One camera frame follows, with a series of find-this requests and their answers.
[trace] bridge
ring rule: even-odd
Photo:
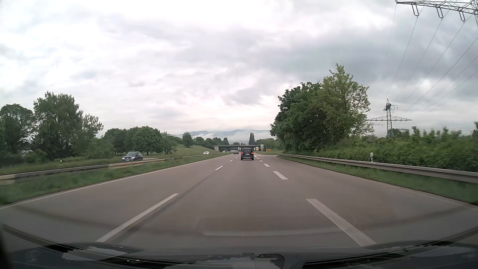
[[[214,149],[217,151],[231,151],[231,150],[242,150],[243,148],[252,148],[252,150],[260,150],[260,145],[219,145],[214,146]]]

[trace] mountain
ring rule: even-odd
[[[213,138],[219,137],[223,139],[224,137],[228,138],[230,144],[234,142],[239,143],[248,143],[249,142],[249,134],[254,133],[254,138],[256,140],[263,139],[263,138],[271,138],[271,134],[269,130],[244,130],[244,129],[237,129],[234,131],[196,131],[196,132],[189,132],[191,136],[197,137],[202,136],[203,138]],[[183,137],[183,134],[175,134],[174,136]]]

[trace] sky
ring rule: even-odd
[[[278,95],[339,63],[369,86],[369,118],[388,98],[412,119],[395,128],[469,134],[477,22],[419,11],[394,0],[2,0],[0,106],[32,109],[51,91],[103,131],[268,130]]]

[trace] windshield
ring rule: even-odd
[[[0,247],[312,269],[478,245],[477,20],[478,0],[0,0]]]

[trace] road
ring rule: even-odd
[[[0,209],[56,242],[174,247],[358,247],[478,226],[478,207],[277,158],[227,155]],[[478,244],[478,238],[468,243]],[[11,242],[9,250],[24,247]]]

